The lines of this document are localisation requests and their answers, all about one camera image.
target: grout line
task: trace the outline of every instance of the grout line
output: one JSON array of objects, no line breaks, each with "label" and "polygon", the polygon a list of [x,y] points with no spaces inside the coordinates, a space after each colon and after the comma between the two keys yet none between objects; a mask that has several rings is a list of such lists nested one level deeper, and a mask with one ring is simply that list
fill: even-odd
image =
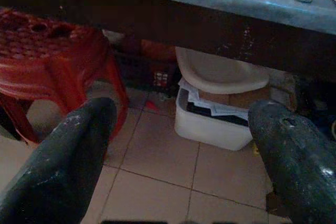
[{"label": "grout line", "polygon": [[109,165],[109,164],[103,164],[103,166],[109,167],[109,168],[114,168],[114,169],[119,169],[119,167]]},{"label": "grout line", "polygon": [[189,187],[181,186],[181,185],[177,185],[177,184],[174,184],[174,183],[171,183],[171,182],[167,182],[167,181],[164,181],[164,180],[161,180],[161,179],[157,179],[157,178],[153,178],[153,177],[150,177],[150,176],[147,176],[147,175],[143,175],[143,174],[135,173],[135,172],[132,172],[132,171],[127,170],[127,169],[124,169],[124,168],[120,168],[120,170],[122,170],[122,171],[124,171],[124,172],[127,172],[127,173],[131,173],[131,174],[139,175],[139,176],[141,176],[141,177],[150,178],[150,179],[152,179],[152,180],[156,180],[156,181],[159,181],[159,182],[163,182],[163,183],[166,183],[166,184],[169,184],[169,185],[172,185],[172,186],[178,186],[178,187],[182,187],[182,188],[184,188],[184,189],[190,190]]},{"label": "grout line", "polygon": [[100,220],[100,219],[101,219],[101,216],[102,216],[102,214],[103,214],[103,212],[104,212],[104,210],[105,210],[105,207],[106,207],[107,201],[108,201],[108,199],[109,199],[109,196],[110,196],[110,194],[111,194],[111,191],[112,191],[114,182],[115,182],[115,180],[117,179],[117,176],[118,176],[119,171],[120,171],[120,167],[121,167],[121,165],[122,165],[122,163],[123,163],[123,161],[124,161],[124,159],[125,159],[126,152],[127,152],[127,150],[128,150],[128,146],[130,145],[130,142],[131,142],[131,140],[132,140],[132,138],[133,138],[133,135],[134,135],[134,133],[135,133],[135,129],[137,128],[137,125],[138,125],[138,123],[139,123],[139,121],[140,121],[141,115],[142,115],[142,110],[141,110],[141,112],[140,112],[140,115],[139,115],[138,120],[137,120],[136,123],[135,123],[134,129],[133,129],[133,132],[132,132],[132,135],[131,135],[131,137],[130,137],[128,143],[127,143],[126,150],[125,150],[124,156],[122,157],[122,160],[121,160],[121,162],[120,162],[120,164],[119,164],[119,167],[113,167],[113,166],[110,166],[110,165],[108,165],[108,164],[104,164],[104,165],[106,165],[106,166],[116,168],[116,169],[117,169],[117,173],[116,173],[116,175],[115,175],[115,177],[114,177],[114,180],[113,180],[113,182],[112,182],[112,185],[111,185],[111,188],[110,188],[110,190],[109,190],[109,193],[108,193],[108,195],[107,195],[107,197],[106,197],[106,200],[105,200],[105,202],[104,202],[104,204],[103,204],[103,207],[102,207],[102,209],[101,209],[101,212],[100,212],[100,214],[99,214],[98,222],[101,221],[101,220]]},{"label": "grout line", "polygon": [[137,109],[137,110],[141,110],[141,111],[143,111],[143,109],[144,109],[144,107],[145,107],[145,105],[146,105],[146,102],[147,102],[147,100],[148,100],[148,97],[149,97],[149,92],[148,92],[148,91],[141,90],[141,89],[136,89],[136,88],[131,88],[131,89],[135,89],[135,90],[137,90],[137,91],[141,91],[141,92],[146,92],[145,102],[144,102],[144,104],[143,104],[141,107],[136,107],[136,106],[133,107],[133,106],[131,105],[131,101],[130,101],[130,103],[129,103],[129,108],[131,108],[131,109]]},{"label": "grout line", "polygon": [[165,117],[170,118],[170,119],[174,119],[175,118],[175,115],[160,114],[160,113],[156,113],[156,112],[148,111],[148,110],[144,110],[143,112],[151,113],[151,114],[154,114],[154,115],[162,115],[162,116],[165,116]]},{"label": "grout line", "polygon": [[133,130],[133,132],[132,132],[132,135],[131,135],[131,137],[130,137],[130,139],[129,139],[127,145],[126,145],[125,153],[124,153],[124,155],[123,155],[123,157],[122,157],[122,159],[121,159],[121,162],[120,162],[120,164],[119,164],[119,167],[118,167],[119,169],[120,169],[120,167],[122,166],[122,164],[124,163],[124,160],[125,160],[125,157],[126,157],[128,148],[129,148],[129,146],[130,146],[130,144],[131,144],[131,141],[132,141],[132,139],[133,139],[133,137],[134,137],[134,133],[135,133],[135,131],[136,131],[137,127],[138,127],[138,124],[139,124],[139,122],[140,122],[140,119],[141,119],[141,116],[142,116],[142,112],[143,112],[143,109],[142,109],[141,112],[140,112],[139,118],[138,118],[138,120],[137,120],[136,123],[135,123],[134,130]]},{"label": "grout line", "polygon": [[142,111],[141,108],[134,108],[134,107],[129,107],[129,106],[128,106],[128,108],[129,108],[129,109],[132,109],[132,110],[140,110],[140,111]]},{"label": "grout line", "polygon": [[221,197],[221,196],[218,196],[218,195],[205,193],[205,192],[203,192],[203,191],[199,191],[199,190],[195,190],[195,189],[192,189],[192,191],[195,191],[195,192],[197,192],[197,193],[204,194],[204,195],[207,195],[207,196],[216,197],[216,198],[218,198],[218,199],[228,200],[228,201],[234,202],[234,203],[236,203],[236,204],[238,204],[238,205],[243,205],[243,206],[252,207],[252,208],[256,208],[256,209],[259,209],[259,210],[266,211],[266,209],[264,209],[264,208],[260,208],[260,207],[252,206],[252,205],[249,205],[249,204],[245,204],[245,203],[237,202],[237,201],[235,201],[235,200],[233,200],[233,199],[227,199],[227,198],[224,198],[224,197]]},{"label": "grout line", "polygon": [[111,193],[111,191],[112,191],[112,188],[113,188],[113,185],[114,185],[114,182],[115,182],[115,180],[117,179],[117,175],[119,174],[119,169],[117,170],[117,172],[116,172],[116,175],[114,176],[114,179],[113,179],[113,182],[112,182],[112,185],[111,185],[111,188],[109,189],[109,192],[107,193],[107,197],[106,197],[106,200],[105,200],[105,202],[104,202],[104,204],[103,204],[103,207],[101,208],[101,211],[100,211],[100,213],[99,213],[99,216],[98,216],[98,219],[97,219],[97,222],[98,223],[100,223],[101,222],[101,216],[103,215],[103,212],[104,212],[104,210],[105,210],[105,207],[106,207],[106,204],[107,204],[107,201],[109,200],[109,197],[110,197],[110,193]]},{"label": "grout line", "polygon": [[197,169],[197,161],[198,161],[198,156],[199,156],[199,152],[200,152],[200,149],[201,149],[201,143],[199,142],[198,143],[198,148],[197,148],[197,155],[196,155],[196,161],[195,161],[195,167],[194,167],[194,174],[193,174],[193,181],[192,181],[192,184],[191,184],[191,189],[190,189],[190,194],[189,194],[189,201],[188,201],[188,209],[187,209],[187,214],[185,216],[185,220],[188,219],[188,216],[189,216],[189,211],[190,211],[190,204],[191,204],[191,194],[193,192],[193,188],[194,188],[194,180],[195,180],[195,174],[196,174],[196,169]]}]

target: ceramic floor tile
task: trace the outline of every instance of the ceramic floor tile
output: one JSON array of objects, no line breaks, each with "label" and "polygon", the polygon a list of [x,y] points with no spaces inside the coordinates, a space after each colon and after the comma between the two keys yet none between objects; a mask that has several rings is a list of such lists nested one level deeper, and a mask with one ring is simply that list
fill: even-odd
[{"label": "ceramic floor tile", "polygon": [[167,95],[157,92],[150,92],[148,95],[148,101],[152,102],[157,110],[144,107],[144,111],[153,112],[160,115],[167,115],[170,117],[175,117],[176,112],[176,97],[167,97]]},{"label": "ceramic floor tile", "polygon": [[174,119],[142,112],[122,168],[191,187],[198,143],[178,136]]},{"label": "ceramic floor tile", "polygon": [[97,224],[99,216],[103,210],[105,201],[109,195],[110,189],[117,169],[103,166],[92,199],[81,224]]},{"label": "ceramic floor tile", "polygon": [[269,215],[268,216],[268,223],[269,224],[283,224],[283,223],[292,223],[289,218],[283,218],[276,215]]},{"label": "ceramic floor tile", "polygon": [[0,136],[0,192],[17,174],[33,150],[24,142]]},{"label": "ceramic floor tile", "polygon": [[130,107],[135,109],[143,109],[146,104],[148,92],[133,88],[126,88],[128,98],[130,99]]},{"label": "ceramic floor tile", "polygon": [[141,110],[132,108],[128,109],[128,115],[121,131],[108,146],[104,164],[114,167],[120,166],[127,149],[127,144],[131,140],[140,114]]},{"label": "ceramic floor tile", "polygon": [[188,189],[119,171],[101,220],[168,221],[185,220]]},{"label": "ceramic floor tile", "polygon": [[202,224],[214,222],[266,224],[267,213],[258,208],[244,206],[229,200],[193,191],[188,220]]},{"label": "ceramic floor tile", "polygon": [[233,152],[201,144],[194,179],[194,189],[265,208],[265,167],[251,144]]}]

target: stool leg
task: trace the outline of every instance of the stool leg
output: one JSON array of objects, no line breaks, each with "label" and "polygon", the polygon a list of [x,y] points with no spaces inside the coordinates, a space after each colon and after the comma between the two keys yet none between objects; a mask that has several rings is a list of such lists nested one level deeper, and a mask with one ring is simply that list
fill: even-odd
[{"label": "stool leg", "polygon": [[16,131],[26,142],[39,143],[32,125],[29,123],[23,108],[17,103],[15,98],[0,93],[0,105],[4,108],[12,120]]},{"label": "stool leg", "polygon": [[114,59],[113,55],[108,55],[107,62],[106,62],[106,78],[113,84],[114,89],[116,90],[118,97],[121,102],[121,110],[118,114],[117,123],[115,125],[115,128],[112,132],[110,140],[112,140],[118,132],[121,130],[126,117],[127,117],[127,111],[128,111],[128,105],[129,105],[129,99],[126,93],[125,86],[122,82],[120,71],[118,69],[118,66],[116,64],[116,61]]},{"label": "stool leg", "polygon": [[87,100],[82,83],[78,83],[66,61],[54,62],[49,69],[56,86],[57,97],[53,100],[63,114],[79,108]]}]

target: plastic stool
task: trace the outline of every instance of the plastic stool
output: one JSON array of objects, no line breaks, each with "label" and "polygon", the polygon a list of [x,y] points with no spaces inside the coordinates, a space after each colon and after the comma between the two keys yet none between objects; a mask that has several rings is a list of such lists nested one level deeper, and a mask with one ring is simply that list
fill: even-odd
[{"label": "plastic stool", "polygon": [[0,105],[26,142],[39,140],[17,99],[51,100],[67,114],[86,101],[85,91],[101,78],[113,84],[122,105],[111,137],[125,122],[129,100],[99,30],[2,10],[0,72]]}]

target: plastic container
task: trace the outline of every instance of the plastic container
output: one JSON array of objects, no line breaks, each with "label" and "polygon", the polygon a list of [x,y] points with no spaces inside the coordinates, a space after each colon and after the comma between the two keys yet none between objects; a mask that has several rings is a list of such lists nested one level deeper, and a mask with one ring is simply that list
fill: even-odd
[{"label": "plastic container", "polygon": [[175,131],[181,137],[237,151],[252,136],[248,127],[194,114],[186,110],[188,91],[180,89],[176,99]]},{"label": "plastic container", "polygon": [[126,83],[135,87],[148,86],[161,89],[168,89],[171,86],[177,69],[176,62],[147,59],[117,51],[113,54]]},{"label": "plastic container", "polygon": [[211,94],[244,93],[265,87],[267,71],[243,61],[176,47],[178,66],[192,86]]}]

